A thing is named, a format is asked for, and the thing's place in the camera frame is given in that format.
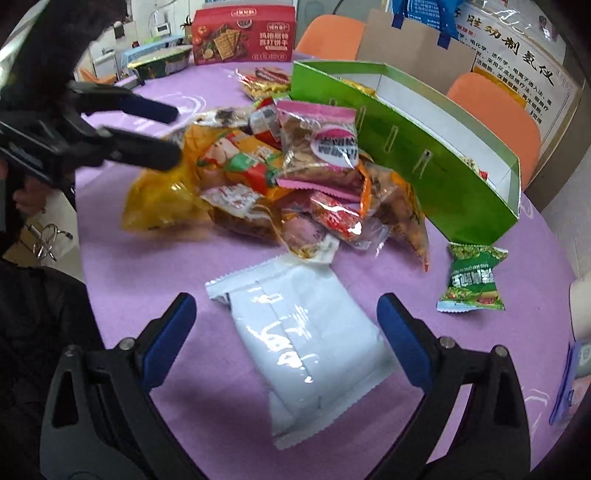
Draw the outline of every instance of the yellow snack bag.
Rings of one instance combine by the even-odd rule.
[[[351,87],[357,88],[357,90],[361,90],[363,93],[367,93],[369,96],[372,96],[374,98],[378,97],[375,89],[373,89],[371,87],[366,87],[362,83],[358,83],[358,82],[355,82],[354,80],[349,80],[349,79],[342,79],[341,82],[346,83],[347,85],[349,85]]]
[[[184,130],[181,163],[168,172],[145,170],[132,184],[122,217],[124,230],[146,231],[181,225],[200,218],[209,209],[199,198],[202,182],[195,165],[199,156],[227,129],[190,125]]]
[[[168,172],[146,170],[127,194],[122,227],[146,231],[198,218],[209,208],[198,192],[199,180],[184,160]]]

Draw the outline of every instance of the white snack package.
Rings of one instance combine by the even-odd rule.
[[[385,380],[398,361],[328,265],[293,255],[206,284],[227,304],[269,392],[275,446],[315,435]]]

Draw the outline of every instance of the label sticker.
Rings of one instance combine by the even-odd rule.
[[[359,163],[357,136],[342,125],[320,128],[310,144],[314,155],[335,167],[355,168]]]

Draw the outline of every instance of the blue gripper pad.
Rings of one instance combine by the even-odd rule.
[[[407,323],[416,320],[401,303],[393,303],[388,294],[378,300],[377,311],[378,323],[409,382],[427,395],[433,389],[431,359]]]
[[[197,318],[195,298],[180,294],[162,316],[164,326],[160,329],[142,362],[142,389],[149,392],[164,383],[178,352],[183,346]]]
[[[178,118],[178,109],[175,106],[155,102],[139,95],[125,95],[119,101],[119,108],[128,115],[140,116],[163,124],[171,124]]]

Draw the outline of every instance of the green box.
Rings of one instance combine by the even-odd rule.
[[[341,79],[374,88],[373,98]],[[410,182],[448,240],[492,245],[519,218],[517,156],[450,99],[391,66],[307,60],[294,65],[291,97],[357,110],[359,146]],[[484,181],[465,162],[488,173]]]

